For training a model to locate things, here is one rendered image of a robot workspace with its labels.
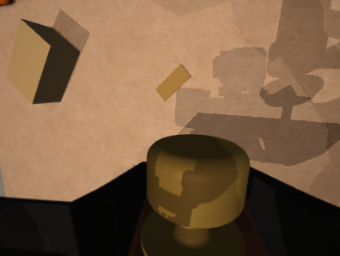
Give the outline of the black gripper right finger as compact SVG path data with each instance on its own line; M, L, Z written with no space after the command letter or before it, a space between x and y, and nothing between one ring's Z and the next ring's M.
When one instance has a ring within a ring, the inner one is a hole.
M270 256L340 256L340 207L252 167L245 201Z

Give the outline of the tan rectangular box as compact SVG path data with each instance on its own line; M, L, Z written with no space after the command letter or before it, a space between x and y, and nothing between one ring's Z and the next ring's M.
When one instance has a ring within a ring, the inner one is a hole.
M52 27L20 18L6 77L32 104L61 102L79 55Z

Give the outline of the dark brown wooden door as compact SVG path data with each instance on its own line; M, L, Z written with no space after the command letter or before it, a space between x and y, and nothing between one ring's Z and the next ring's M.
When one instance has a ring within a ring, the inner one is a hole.
M128 256L145 256L142 244L141 244L141 229L146 217L153 211L148 198L147 192L144 199L142 211L137 224L136 232L132 239L130 251ZM240 215L234 219L240 231L244 237L245 241L245 252L244 256L270 256L268 250L264 244L261 234L258 232L258 228L251 212L245 202L245 206Z

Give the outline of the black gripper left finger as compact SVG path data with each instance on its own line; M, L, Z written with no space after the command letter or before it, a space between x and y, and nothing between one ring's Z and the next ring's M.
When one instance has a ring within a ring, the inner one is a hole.
M0 247L128 256L146 191L147 162L140 162L75 203L0 197Z

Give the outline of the brass door knob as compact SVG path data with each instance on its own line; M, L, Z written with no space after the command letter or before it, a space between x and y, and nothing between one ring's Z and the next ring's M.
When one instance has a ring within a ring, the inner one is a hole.
M145 256L244 256L234 219L245 205L249 171L247 153L223 138L181 134L154 142L147 153L154 210L141 229Z

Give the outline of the tan rectangular plate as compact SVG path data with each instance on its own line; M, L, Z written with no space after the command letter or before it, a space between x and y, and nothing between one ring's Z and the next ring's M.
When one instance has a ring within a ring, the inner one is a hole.
M191 76L180 64L155 90L165 101Z

